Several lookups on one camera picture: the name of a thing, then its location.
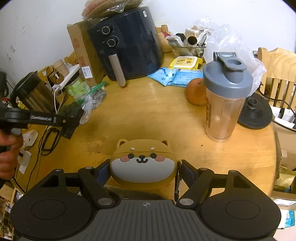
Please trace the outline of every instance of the gray lid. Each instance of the gray lid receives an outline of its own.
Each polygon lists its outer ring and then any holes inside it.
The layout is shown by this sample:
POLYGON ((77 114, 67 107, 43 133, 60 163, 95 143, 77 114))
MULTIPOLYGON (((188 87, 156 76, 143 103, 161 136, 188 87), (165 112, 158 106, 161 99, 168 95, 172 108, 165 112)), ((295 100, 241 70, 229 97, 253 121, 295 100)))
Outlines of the gray lid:
POLYGON ((203 69, 203 82, 219 96, 238 99, 248 96, 253 77, 236 53, 214 52, 214 61, 203 69))

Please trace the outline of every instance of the transparent bottle body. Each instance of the transparent bottle body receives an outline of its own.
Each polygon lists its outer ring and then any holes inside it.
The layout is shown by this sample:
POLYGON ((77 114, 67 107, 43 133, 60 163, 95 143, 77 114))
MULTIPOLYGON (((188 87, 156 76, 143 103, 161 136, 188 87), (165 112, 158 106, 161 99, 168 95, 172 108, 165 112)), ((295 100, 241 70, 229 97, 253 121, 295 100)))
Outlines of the transparent bottle body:
POLYGON ((213 141, 227 141, 232 135, 246 97, 228 99, 208 89, 206 93, 206 134, 213 141))

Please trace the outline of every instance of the air fryer knob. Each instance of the air fryer knob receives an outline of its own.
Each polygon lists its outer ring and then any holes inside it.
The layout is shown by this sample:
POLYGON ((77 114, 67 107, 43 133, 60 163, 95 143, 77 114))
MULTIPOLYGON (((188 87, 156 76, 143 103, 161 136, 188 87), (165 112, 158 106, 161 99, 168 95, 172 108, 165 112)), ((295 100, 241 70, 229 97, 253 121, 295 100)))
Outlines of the air fryer knob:
POLYGON ((118 44, 118 38, 116 36, 111 36, 108 41, 107 41, 107 45, 109 47, 115 47, 118 44))
POLYGON ((102 27, 102 34, 108 35, 112 32, 113 26, 111 24, 106 24, 104 27, 102 27))

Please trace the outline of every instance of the dog ear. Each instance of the dog ear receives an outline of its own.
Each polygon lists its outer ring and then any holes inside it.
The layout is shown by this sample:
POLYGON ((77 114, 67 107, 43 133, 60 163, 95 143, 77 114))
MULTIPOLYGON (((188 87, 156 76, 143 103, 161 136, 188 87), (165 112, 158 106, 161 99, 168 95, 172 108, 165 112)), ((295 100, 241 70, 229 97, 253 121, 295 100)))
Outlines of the dog ear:
POLYGON ((170 148, 170 143, 167 140, 162 141, 162 143, 167 145, 170 148))
POLYGON ((117 148, 120 147, 122 144, 128 142, 127 140, 125 139, 120 139, 118 142, 117 142, 117 148))

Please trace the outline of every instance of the human hand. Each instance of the human hand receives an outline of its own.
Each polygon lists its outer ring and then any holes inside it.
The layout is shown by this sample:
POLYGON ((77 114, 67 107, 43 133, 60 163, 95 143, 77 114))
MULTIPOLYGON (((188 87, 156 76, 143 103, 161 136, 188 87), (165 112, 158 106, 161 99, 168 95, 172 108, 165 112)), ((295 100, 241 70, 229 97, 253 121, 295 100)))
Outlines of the human hand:
POLYGON ((17 156, 23 145, 22 135, 16 137, 14 135, 5 134, 0 130, 0 146, 11 146, 11 149, 0 153, 0 178, 9 180, 15 175, 17 166, 17 156))

